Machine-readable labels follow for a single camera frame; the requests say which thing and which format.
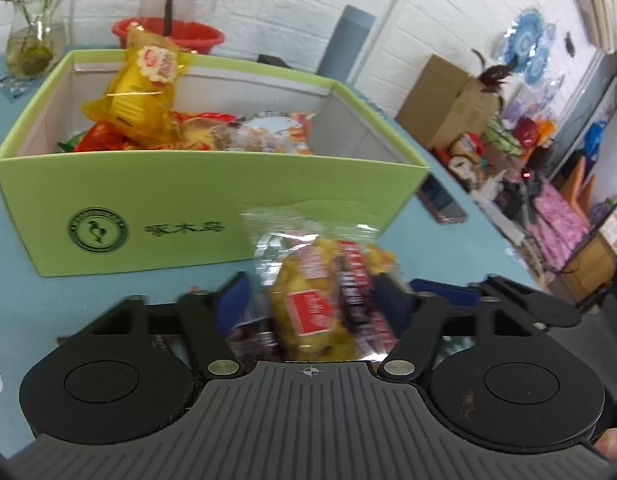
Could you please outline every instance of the glass vase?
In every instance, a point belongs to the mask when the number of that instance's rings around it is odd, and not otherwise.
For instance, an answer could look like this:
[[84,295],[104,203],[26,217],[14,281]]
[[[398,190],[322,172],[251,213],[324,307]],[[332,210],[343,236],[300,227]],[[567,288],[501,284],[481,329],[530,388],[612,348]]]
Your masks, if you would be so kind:
[[15,2],[15,15],[6,43],[6,65],[18,78],[50,72],[66,49],[64,0]]

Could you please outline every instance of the green box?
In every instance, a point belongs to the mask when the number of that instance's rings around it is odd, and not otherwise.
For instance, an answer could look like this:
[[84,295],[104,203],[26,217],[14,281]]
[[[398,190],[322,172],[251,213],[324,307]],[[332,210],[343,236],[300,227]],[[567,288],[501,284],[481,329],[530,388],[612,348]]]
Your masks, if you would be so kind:
[[0,147],[0,189],[42,276],[251,258],[240,213],[286,207],[383,230],[428,166],[345,85],[248,61],[189,56],[175,109],[319,112],[316,155],[135,151],[56,153],[87,129],[80,105],[121,67],[122,50],[76,50],[48,76]]

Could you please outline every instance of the smartphone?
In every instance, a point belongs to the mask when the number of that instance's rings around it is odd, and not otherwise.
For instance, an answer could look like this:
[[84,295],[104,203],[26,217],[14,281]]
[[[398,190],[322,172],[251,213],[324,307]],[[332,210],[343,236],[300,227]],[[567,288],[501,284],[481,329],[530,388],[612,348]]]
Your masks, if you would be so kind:
[[440,224],[460,224],[469,218],[451,194],[431,174],[422,184],[417,196]]

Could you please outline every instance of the tabletop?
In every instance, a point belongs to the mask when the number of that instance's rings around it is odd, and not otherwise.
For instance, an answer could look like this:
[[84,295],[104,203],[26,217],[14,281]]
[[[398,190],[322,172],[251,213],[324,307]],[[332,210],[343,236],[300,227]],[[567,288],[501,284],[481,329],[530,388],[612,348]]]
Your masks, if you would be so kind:
[[[0,57],[0,75],[6,72]],[[0,144],[34,91],[10,102],[0,92]],[[423,278],[465,285],[497,273],[535,286],[521,260],[444,168],[403,132],[431,171],[468,213],[463,224],[438,224],[413,197],[380,237],[399,258],[406,280]],[[131,294],[170,303],[191,286],[214,290],[250,261],[96,276],[41,278],[18,240],[0,196],[0,452],[11,456],[33,440],[18,402],[26,372],[70,335]]]

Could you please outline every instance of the pink cloth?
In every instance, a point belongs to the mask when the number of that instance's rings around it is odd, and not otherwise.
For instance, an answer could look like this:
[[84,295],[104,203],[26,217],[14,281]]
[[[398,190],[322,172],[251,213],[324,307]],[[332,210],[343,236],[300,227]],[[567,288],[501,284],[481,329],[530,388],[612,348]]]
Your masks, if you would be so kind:
[[560,270],[588,233],[589,226],[548,180],[543,181],[542,193],[535,199],[538,222],[527,230],[537,240],[544,259]]

